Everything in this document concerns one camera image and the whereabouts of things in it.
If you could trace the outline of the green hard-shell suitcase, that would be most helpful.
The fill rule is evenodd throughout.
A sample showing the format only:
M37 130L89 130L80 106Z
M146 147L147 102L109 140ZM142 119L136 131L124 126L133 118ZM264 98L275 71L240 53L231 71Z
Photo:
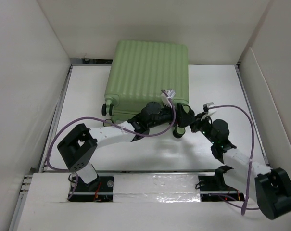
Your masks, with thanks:
M161 90L174 89L173 105L189 103L188 48L185 45L121 40L116 46L102 115L127 121L150 102L164 106Z

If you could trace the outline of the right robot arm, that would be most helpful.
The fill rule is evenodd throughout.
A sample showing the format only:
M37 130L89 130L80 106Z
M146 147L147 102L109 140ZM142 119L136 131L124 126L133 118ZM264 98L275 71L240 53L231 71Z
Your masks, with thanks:
M245 155L230 142L228 124L222 119L210 121L207 113L199 113L190 128L210 141L214 158L222 163L213 178L215 187L243 191L270 220L291 212L291 180L284 169L270 168Z

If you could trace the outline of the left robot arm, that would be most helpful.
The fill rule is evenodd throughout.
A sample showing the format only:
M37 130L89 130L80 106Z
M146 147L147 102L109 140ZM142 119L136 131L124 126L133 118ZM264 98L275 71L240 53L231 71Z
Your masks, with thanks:
M97 189L100 177L90 163L94 151L120 142L139 141L154 137L150 129L168 124L174 136L181 138L185 127L194 121L194 112L186 104L161 106L150 102L140 113L120 124L109 127L88 128L81 123L76 125L57 145L69 172L76 174L75 184L82 184L88 191Z

